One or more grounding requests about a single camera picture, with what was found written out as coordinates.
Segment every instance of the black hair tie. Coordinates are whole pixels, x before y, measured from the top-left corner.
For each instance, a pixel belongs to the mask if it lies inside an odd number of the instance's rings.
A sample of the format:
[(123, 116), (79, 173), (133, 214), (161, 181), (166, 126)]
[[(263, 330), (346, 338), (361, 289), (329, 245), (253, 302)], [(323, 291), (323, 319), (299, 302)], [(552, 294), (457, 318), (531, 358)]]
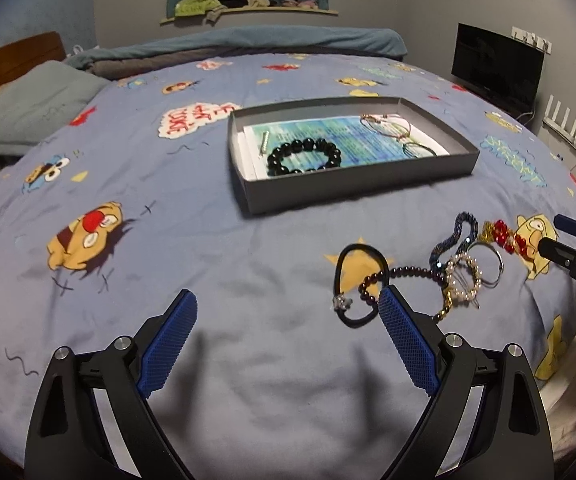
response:
[(348, 253), (351, 251), (363, 251), (366, 254), (372, 256), (378, 263), (379, 268), (381, 269), (380, 272), (374, 274), (377, 281), (382, 282), (383, 286), (388, 286), (390, 283), (390, 270), (388, 269), (388, 261), (383, 254), (381, 254), (377, 249), (370, 245), (366, 244), (350, 244), (344, 247), (344, 250), (341, 251), (339, 258), (337, 259), (337, 267), (335, 268), (335, 283), (333, 288), (333, 299), (332, 305), (334, 311), (337, 313), (341, 322), (349, 328), (360, 328), (364, 325), (370, 323), (377, 314), (379, 313), (379, 306), (377, 303), (377, 299), (374, 297), (370, 297), (370, 307), (372, 307), (372, 312), (366, 314), (364, 317), (360, 319), (349, 319), (346, 317), (346, 311), (350, 308), (351, 303), (353, 300), (350, 298), (346, 298), (344, 296), (344, 291), (340, 290), (340, 281), (341, 281), (341, 269), (344, 265), (344, 260)]

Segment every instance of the wooden bed frame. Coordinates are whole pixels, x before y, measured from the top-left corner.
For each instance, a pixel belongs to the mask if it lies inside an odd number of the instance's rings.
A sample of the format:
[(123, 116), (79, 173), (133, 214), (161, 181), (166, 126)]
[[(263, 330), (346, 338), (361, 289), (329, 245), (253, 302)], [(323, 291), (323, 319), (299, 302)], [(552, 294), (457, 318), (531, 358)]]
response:
[(46, 32), (0, 47), (0, 86), (14, 81), (48, 60), (66, 58), (62, 38), (56, 32)]

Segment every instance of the red star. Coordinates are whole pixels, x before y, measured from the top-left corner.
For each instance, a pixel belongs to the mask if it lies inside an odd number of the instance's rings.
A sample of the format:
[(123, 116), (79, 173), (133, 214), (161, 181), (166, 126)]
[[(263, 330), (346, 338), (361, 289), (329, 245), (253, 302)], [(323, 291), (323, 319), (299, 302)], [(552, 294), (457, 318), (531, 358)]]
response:
[(284, 63), (283, 65), (264, 65), (263, 68), (269, 68), (270, 70), (279, 70), (280, 72), (287, 72), (288, 70), (297, 70), (299, 68), (299, 65)]
[(88, 120), (88, 116), (95, 110), (97, 110), (97, 107), (93, 106), (92, 108), (89, 108), (88, 110), (82, 112), (81, 114), (79, 114), (77, 117), (75, 117), (73, 120), (70, 121), (70, 126), (79, 126), (80, 124), (85, 123)]

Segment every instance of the blue bedsheet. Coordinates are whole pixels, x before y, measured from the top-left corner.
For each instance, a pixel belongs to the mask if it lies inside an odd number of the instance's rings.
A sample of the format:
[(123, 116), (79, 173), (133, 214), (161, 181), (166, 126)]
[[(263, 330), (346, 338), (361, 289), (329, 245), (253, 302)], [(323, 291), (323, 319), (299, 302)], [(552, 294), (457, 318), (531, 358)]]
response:
[[(423, 70), (340, 55), (208, 61), (106, 87), (0, 174), (0, 450), (23, 464), (57, 347), (105, 348), (189, 288), (198, 321), (150, 405), (196, 478), (378, 478), (428, 398), (379, 320), (350, 330), (331, 311), (339, 251), (363, 239), (392, 265), (425, 267), (464, 210), (480, 226), (504, 220), (533, 245), (556, 236), (576, 247), (551, 224), (557, 213), (576, 218), (576, 185), (533, 134)], [(227, 121), (159, 136), (167, 111), (196, 103), (373, 92), (415, 102), (479, 146), (472, 176), (251, 218), (228, 167)], [(480, 309), (455, 308), (440, 327), (473, 346), (516, 342), (547, 379), (576, 333), (576, 285), (538, 254), (503, 255), (506, 270), (497, 288), (481, 291)], [(492, 254), (476, 256), (494, 278)], [(351, 255), (342, 288), (374, 270)], [(440, 309), (434, 283), (397, 284), (413, 309)], [(362, 309), (357, 301), (350, 316)], [(465, 420), (475, 413), (470, 405)], [(468, 432), (458, 432), (446, 463)], [(109, 438), (120, 442), (116, 430)]]

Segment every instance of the monitor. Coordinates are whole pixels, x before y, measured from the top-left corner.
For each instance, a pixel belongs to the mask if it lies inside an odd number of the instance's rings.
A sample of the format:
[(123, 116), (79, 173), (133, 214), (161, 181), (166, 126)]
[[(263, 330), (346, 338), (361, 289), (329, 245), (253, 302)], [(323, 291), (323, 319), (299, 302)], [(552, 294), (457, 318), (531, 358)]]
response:
[(532, 111), (544, 53), (496, 32), (459, 24), (452, 74), (511, 115)]

